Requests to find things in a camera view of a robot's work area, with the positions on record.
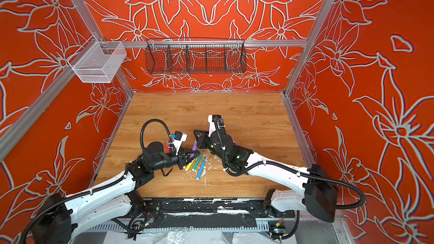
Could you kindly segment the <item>purple highlighter pen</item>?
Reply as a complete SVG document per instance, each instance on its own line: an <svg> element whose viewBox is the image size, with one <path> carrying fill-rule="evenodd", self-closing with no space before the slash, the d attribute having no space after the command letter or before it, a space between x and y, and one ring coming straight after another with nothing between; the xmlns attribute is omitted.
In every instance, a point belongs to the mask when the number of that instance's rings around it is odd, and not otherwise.
<svg viewBox="0 0 434 244"><path fill-rule="evenodd" d="M194 142L194 145L193 145L193 147L192 147L192 150L193 151L196 151L197 150L197 142L195 141Z"/></svg>

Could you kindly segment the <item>yellow highlighter pen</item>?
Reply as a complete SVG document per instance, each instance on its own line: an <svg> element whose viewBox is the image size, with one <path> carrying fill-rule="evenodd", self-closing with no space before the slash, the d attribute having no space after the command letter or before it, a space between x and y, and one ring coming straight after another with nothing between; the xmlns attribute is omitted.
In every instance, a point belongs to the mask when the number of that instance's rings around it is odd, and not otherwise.
<svg viewBox="0 0 434 244"><path fill-rule="evenodd" d="M193 160L190 164L188 164L186 167L185 167L185 171L188 171L193 165L194 165L194 163L195 163L195 160Z"/></svg>

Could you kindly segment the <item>pink highlighter pen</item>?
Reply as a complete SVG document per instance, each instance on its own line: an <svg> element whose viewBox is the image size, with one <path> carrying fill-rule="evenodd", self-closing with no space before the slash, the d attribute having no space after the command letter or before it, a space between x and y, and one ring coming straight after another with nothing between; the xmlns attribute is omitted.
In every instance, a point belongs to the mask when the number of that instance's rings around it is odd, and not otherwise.
<svg viewBox="0 0 434 244"><path fill-rule="evenodd" d="M166 140L165 143L166 143L166 153L170 154L171 153L171 151L170 151L170 142Z"/></svg>

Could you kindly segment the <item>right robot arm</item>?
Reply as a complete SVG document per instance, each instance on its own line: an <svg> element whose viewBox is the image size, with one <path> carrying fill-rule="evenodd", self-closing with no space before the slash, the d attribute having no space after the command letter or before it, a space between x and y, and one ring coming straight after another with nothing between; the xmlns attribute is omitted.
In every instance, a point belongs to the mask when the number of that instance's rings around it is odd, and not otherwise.
<svg viewBox="0 0 434 244"><path fill-rule="evenodd" d="M274 161L235 144L224 132L195 130L193 134L198 148L208 149L220 158L230 176L257 176L287 187L287 191L271 189L266 195L264 203L277 212L307 211L321 221L332 223L336 210L357 209L366 203L366 196L358 187L332 179L319 165L307 168ZM354 191L359 199L338 204L340 187Z"/></svg>

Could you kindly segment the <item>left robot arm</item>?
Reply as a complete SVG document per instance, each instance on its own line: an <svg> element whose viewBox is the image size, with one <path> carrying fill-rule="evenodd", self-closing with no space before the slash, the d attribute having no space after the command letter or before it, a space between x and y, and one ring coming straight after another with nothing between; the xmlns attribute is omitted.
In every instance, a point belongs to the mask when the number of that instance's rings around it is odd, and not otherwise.
<svg viewBox="0 0 434 244"><path fill-rule="evenodd" d="M105 221L148 213L138 188L150 182L155 171L183 169L200 154L182 146L177 149L179 153L172 155L165 152L162 143L152 142L115 177L80 193L52 195L26 226L19 242L24 244L31 234L37 244L67 244Z"/></svg>

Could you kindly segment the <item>green highlighter pen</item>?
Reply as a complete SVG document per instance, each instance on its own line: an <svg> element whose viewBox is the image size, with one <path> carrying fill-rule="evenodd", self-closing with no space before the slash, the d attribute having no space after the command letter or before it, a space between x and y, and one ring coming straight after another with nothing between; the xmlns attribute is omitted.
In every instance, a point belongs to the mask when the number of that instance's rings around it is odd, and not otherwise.
<svg viewBox="0 0 434 244"><path fill-rule="evenodd" d="M194 166L192 167L193 171L195 171L197 169L197 167L201 163L201 159L202 158L203 158L203 151L201 152L201 154L199 155L199 157L196 159L196 162L195 162Z"/></svg>

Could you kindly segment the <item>blue highlighter pen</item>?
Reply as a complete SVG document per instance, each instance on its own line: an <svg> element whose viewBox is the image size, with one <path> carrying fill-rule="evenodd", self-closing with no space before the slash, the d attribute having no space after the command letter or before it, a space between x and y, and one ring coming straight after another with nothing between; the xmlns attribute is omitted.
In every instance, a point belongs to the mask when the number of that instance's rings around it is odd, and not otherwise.
<svg viewBox="0 0 434 244"><path fill-rule="evenodd" d="M206 157L203 158L199 172L197 174L196 180L199 180L203 174L204 168L205 168L205 164L206 164Z"/></svg>

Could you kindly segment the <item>white mesh basket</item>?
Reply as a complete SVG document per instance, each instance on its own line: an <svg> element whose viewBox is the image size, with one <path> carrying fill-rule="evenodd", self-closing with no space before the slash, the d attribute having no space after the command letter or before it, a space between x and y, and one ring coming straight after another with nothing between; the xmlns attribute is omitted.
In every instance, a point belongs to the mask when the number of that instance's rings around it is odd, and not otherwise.
<svg viewBox="0 0 434 244"><path fill-rule="evenodd" d="M107 84L120 75L126 57L122 42L99 41L92 35L71 55L67 64L81 82Z"/></svg>

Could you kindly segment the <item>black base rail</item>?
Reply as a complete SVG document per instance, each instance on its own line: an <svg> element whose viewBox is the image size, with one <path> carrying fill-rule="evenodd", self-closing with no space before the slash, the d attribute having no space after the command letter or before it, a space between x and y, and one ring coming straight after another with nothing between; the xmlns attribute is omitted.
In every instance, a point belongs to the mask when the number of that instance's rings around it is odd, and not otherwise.
<svg viewBox="0 0 434 244"><path fill-rule="evenodd" d="M132 228L139 229L203 229L203 230L256 230L268 231L280 223L289 225L294 211L279 212L264 203L263 198L145 198L144 207L133 210L143 212L136 218L131 214L118 218Z"/></svg>

